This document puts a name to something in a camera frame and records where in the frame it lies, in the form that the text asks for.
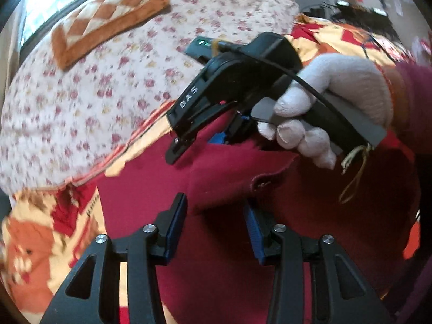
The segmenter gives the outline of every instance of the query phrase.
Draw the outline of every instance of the bed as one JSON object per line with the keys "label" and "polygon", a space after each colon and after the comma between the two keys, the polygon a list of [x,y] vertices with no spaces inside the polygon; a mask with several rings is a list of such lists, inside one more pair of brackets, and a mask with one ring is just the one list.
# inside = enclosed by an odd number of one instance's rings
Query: bed
{"label": "bed", "polygon": [[287,34],[294,0],[170,0],[146,23],[97,46],[71,69],[53,61],[48,34],[23,62],[6,95],[0,187],[49,187],[85,174],[162,102],[175,99],[202,65],[182,52],[197,35],[247,43]]}

